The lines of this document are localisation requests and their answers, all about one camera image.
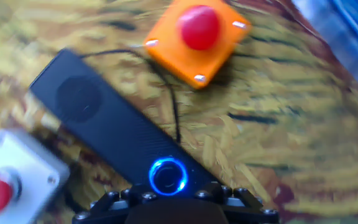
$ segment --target black mount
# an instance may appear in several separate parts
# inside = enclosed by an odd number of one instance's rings
[[[72,224],[256,224],[279,223],[278,212],[263,208],[247,189],[212,182],[193,198],[158,198],[144,185],[109,192],[76,214]]]

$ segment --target bolt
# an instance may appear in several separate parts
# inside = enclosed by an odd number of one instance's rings
[[[196,75],[194,77],[194,79],[199,81],[199,82],[205,82],[205,76],[204,75]]]
[[[271,209],[271,208],[261,208],[260,211],[266,215],[273,215],[278,213],[276,209]]]
[[[146,42],[146,46],[148,47],[154,47],[158,44],[158,40],[149,40]]]
[[[243,24],[242,22],[239,22],[239,21],[234,21],[232,23],[233,26],[236,26],[238,28],[241,28],[241,29],[245,29],[247,27],[247,25]]]
[[[146,192],[142,194],[142,198],[144,202],[150,202],[157,198],[157,195],[154,192]]]
[[[85,218],[88,218],[90,215],[91,215],[90,212],[81,212],[75,215],[75,219],[84,220]]]

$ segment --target wooden surface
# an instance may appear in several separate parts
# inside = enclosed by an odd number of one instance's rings
[[[358,85],[318,34],[297,23],[308,27],[293,5],[286,3],[291,16],[274,0],[232,3],[254,25],[236,49],[243,56],[232,57],[202,91],[169,77],[183,147],[227,185],[247,187],[279,209],[283,223],[358,223]],[[27,87],[63,47],[89,53],[139,46],[169,4],[0,0],[0,128],[26,128],[57,148],[78,168],[68,190],[84,207],[129,184],[65,133]],[[174,134],[170,95],[143,61],[121,54],[87,62]],[[38,223],[71,223],[72,216],[60,197]]]

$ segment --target wire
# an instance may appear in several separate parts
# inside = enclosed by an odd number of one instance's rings
[[[84,54],[81,55],[81,58],[87,58],[87,57],[92,57],[92,56],[98,56],[98,55],[108,55],[108,54],[121,54],[121,53],[128,53],[131,55],[134,55],[138,58],[143,59],[145,62],[147,62],[147,64],[149,65],[150,69],[156,73],[158,75],[158,77],[160,77],[162,79],[162,81],[164,82],[165,86],[168,88],[170,94],[171,94],[171,99],[172,99],[172,108],[173,108],[173,115],[175,117],[175,128],[176,128],[176,133],[177,133],[177,137],[176,137],[176,141],[178,144],[181,143],[181,139],[180,139],[180,126],[179,126],[179,112],[178,112],[178,104],[177,104],[177,99],[175,96],[175,91],[173,91],[173,87],[172,85],[168,82],[168,80],[163,76],[161,70],[158,68],[158,65],[153,62],[150,59],[147,59],[145,57],[143,57],[140,53],[135,52],[133,50],[129,50],[129,49],[115,49],[115,50],[106,50],[106,51],[102,51],[102,52],[95,52],[95,53],[89,53],[89,54]]]

